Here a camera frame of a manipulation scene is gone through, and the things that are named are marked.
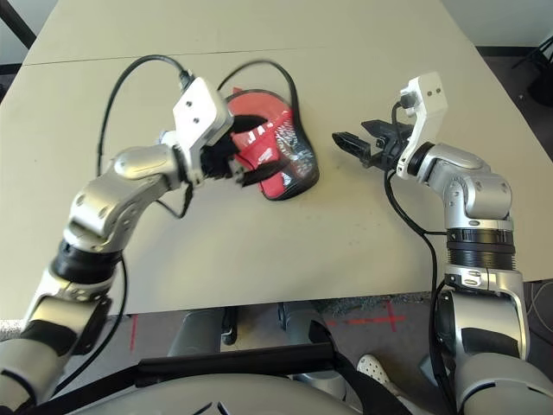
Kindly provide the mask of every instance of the black bar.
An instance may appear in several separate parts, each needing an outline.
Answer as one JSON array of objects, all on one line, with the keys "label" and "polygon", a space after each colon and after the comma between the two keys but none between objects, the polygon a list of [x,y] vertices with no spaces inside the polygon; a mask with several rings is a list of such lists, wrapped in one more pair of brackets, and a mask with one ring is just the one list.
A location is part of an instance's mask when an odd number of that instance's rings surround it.
[{"label": "black bar", "polygon": [[16,10],[11,7],[8,0],[0,0],[0,18],[14,32],[14,35],[22,42],[27,49],[30,49],[36,40],[36,35],[27,26],[27,23],[19,16]]},{"label": "black bar", "polygon": [[217,354],[145,359],[138,363],[144,385],[200,374],[303,374],[333,368],[331,343],[259,348]]}]

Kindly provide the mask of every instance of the gray floor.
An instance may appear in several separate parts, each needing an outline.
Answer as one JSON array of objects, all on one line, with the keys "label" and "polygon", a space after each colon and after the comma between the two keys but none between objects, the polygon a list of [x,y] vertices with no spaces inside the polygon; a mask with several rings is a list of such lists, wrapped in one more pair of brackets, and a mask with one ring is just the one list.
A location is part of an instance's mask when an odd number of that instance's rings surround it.
[{"label": "gray floor", "polygon": [[[523,113],[542,146],[553,158],[553,109],[535,103],[525,91],[536,76],[531,65],[511,70],[517,58],[486,58],[489,67],[498,76],[513,101]],[[534,293],[540,284],[535,285]],[[548,323],[553,325],[553,284],[546,287],[537,308]],[[340,351],[353,363],[364,353],[375,354],[384,364],[391,379],[424,408],[442,414],[442,402],[437,390],[418,371],[419,361],[427,354],[427,303],[394,303],[394,316],[400,321],[395,328],[387,322],[355,322],[362,318],[388,317],[385,303],[371,310],[351,310],[344,316],[324,315]],[[286,338],[277,323],[277,307],[274,304],[250,305],[241,309],[237,343],[224,350],[261,348],[285,344]],[[153,313],[125,318],[101,358],[95,361],[70,388],[81,386],[103,375],[127,367],[145,357],[164,356],[180,326],[183,311]],[[545,328],[530,314],[531,327],[537,335],[531,335],[531,362],[553,379],[553,332]],[[72,372],[83,358],[74,358],[68,367]],[[348,401],[355,404],[350,394]]]}]

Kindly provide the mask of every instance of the wall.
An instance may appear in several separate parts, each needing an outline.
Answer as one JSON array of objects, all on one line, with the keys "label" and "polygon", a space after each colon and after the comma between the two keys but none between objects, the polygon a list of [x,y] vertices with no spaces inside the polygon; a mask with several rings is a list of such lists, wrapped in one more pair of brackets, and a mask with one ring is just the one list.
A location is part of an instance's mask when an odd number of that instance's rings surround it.
[{"label": "wall", "polygon": [[476,46],[537,46],[553,30],[553,0],[442,0]]},{"label": "wall", "polygon": [[[37,35],[57,0],[9,0],[9,2]],[[26,54],[27,49],[0,20],[0,65],[21,63]]]}]

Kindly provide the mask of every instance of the black strap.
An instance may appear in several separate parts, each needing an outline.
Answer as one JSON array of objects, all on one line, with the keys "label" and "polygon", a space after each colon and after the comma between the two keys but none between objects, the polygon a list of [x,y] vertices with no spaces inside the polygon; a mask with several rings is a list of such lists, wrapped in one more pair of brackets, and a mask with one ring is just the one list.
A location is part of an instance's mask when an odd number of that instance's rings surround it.
[{"label": "black strap", "polygon": [[344,355],[335,351],[327,328],[312,322],[309,338],[313,344],[148,359],[25,413],[69,413],[132,386],[148,386],[200,374],[282,375],[334,369],[359,396],[364,415],[410,415],[384,386],[355,370]]}]

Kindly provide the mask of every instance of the red tape marking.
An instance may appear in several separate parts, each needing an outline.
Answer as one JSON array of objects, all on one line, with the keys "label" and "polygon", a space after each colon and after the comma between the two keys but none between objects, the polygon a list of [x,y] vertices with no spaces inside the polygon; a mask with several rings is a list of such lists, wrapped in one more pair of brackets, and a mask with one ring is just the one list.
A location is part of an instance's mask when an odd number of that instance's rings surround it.
[{"label": "red tape marking", "polygon": [[131,352],[135,349],[135,340],[137,338],[137,322],[138,322],[138,314],[134,314],[132,316],[132,326],[131,326],[131,329],[130,329],[129,350]]},{"label": "red tape marking", "polygon": [[396,322],[394,321],[394,311],[391,307],[391,301],[386,301],[386,309],[388,309],[388,317],[390,318],[391,331],[396,332]]},{"label": "red tape marking", "polygon": [[[379,323],[379,322],[389,322],[389,323],[395,323],[395,322],[404,322],[406,320],[405,316],[392,316],[392,317],[373,317],[373,318],[354,318],[351,320],[343,320],[341,321],[344,324],[354,325],[354,324],[369,324],[371,322]],[[338,322],[335,320],[328,320],[327,326],[337,326]]]}]

